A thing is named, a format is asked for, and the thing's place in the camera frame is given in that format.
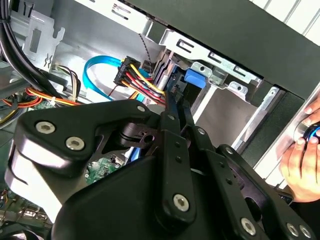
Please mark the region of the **bare human hand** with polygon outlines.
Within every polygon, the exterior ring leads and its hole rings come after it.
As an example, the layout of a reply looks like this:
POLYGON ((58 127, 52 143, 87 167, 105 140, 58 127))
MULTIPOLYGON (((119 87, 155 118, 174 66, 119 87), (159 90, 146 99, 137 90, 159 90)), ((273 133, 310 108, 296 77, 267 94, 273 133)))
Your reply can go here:
POLYGON ((298 203, 320 199, 320 133, 299 138, 282 155, 279 169, 298 203))

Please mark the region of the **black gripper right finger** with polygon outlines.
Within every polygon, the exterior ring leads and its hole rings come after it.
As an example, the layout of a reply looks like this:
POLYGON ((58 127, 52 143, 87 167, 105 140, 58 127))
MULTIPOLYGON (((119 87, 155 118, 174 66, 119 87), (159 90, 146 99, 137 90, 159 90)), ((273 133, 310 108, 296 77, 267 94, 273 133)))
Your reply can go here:
POLYGON ((215 222, 227 240, 314 240, 307 223, 236 152, 214 148, 183 105, 183 135, 190 142, 191 165, 204 172, 217 199, 215 222))

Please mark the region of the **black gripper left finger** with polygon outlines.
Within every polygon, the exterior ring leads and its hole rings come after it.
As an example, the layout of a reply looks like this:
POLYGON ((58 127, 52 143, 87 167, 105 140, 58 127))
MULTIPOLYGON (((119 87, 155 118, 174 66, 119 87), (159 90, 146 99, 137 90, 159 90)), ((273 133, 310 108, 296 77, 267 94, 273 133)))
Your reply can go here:
POLYGON ((181 135, 179 106, 169 92, 160 114, 137 100, 31 111, 18 120, 14 146, 16 157, 44 170, 42 179, 63 205, 86 188, 70 187, 62 198, 68 181, 80 182, 89 163, 139 147, 142 156, 136 161, 151 157, 156 162, 159 194, 154 211, 160 225, 186 227, 196 218, 188 142, 181 135))

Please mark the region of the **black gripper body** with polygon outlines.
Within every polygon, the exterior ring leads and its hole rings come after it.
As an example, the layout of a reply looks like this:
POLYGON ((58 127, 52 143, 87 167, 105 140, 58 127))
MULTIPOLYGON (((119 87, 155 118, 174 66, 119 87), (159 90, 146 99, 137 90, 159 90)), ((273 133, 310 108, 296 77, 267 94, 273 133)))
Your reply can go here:
POLYGON ((153 157, 137 160, 71 196, 51 230, 53 240, 249 240, 236 235, 211 180, 191 172, 195 221, 177 232, 155 215, 159 195, 153 157))

